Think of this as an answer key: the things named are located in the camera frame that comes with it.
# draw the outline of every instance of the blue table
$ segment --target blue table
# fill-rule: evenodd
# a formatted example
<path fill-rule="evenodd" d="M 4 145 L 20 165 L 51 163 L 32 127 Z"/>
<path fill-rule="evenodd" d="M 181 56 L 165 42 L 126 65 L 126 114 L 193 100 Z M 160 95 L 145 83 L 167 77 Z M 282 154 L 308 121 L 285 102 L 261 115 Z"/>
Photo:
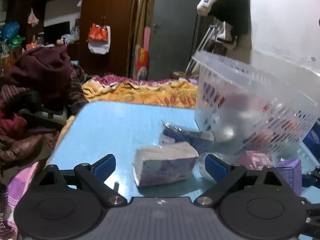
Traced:
<path fill-rule="evenodd" d="M 157 145 L 162 123 L 169 122 L 190 129 L 198 129 L 194 110 L 127 104 L 119 102 L 93 102 L 85 106 L 76 117 L 65 137 L 52 154 L 50 164 L 61 170 L 73 169 L 79 163 L 94 163 L 107 154 L 116 157 L 116 170 L 106 180 L 113 188 L 119 182 L 119 194 L 130 201 L 133 196 L 175 197 L 189 196 L 192 201 L 212 187 L 195 168 L 193 176 L 170 185 L 138 189 L 132 174 L 135 149 Z M 302 144 L 298 150 L 303 172 L 311 171 L 317 160 Z M 320 190 L 305 188 L 302 193 L 313 203 L 320 203 Z"/>

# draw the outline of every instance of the orange plastic bag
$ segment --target orange plastic bag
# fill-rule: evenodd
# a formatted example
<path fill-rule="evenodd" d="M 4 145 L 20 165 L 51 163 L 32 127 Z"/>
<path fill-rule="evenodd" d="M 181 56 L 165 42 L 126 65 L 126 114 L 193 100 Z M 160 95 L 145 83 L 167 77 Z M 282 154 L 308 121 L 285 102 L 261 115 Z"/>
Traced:
<path fill-rule="evenodd" d="M 89 41 L 101 41 L 108 43 L 107 27 L 105 25 L 101 27 L 100 25 L 93 23 L 88 34 L 87 42 Z"/>

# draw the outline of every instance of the gray door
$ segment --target gray door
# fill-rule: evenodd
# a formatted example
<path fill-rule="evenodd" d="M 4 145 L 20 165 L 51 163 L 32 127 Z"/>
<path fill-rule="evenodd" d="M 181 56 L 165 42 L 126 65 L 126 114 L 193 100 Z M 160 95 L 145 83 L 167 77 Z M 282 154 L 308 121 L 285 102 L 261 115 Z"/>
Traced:
<path fill-rule="evenodd" d="M 185 71 L 194 40 L 199 0 L 155 0 L 149 46 L 149 80 Z"/>

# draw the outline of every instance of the white plastic container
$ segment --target white plastic container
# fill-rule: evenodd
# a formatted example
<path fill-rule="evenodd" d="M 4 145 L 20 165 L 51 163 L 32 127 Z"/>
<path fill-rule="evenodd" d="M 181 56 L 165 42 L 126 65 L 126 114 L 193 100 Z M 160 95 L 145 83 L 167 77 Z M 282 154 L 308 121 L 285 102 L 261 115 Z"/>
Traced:
<path fill-rule="evenodd" d="M 268 150 L 287 158 L 320 116 L 311 98 L 245 63 L 197 51 L 201 65 L 195 120 L 211 131 L 217 152 Z"/>

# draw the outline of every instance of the blue plastic bag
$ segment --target blue plastic bag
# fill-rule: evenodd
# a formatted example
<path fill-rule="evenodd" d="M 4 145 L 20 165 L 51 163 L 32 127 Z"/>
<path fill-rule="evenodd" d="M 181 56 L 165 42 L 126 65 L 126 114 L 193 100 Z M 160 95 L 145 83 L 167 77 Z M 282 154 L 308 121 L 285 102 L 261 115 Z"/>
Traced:
<path fill-rule="evenodd" d="M 17 22 L 7 23 L 2 30 L 2 40 L 9 40 L 19 34 L 20 25 Z"/>

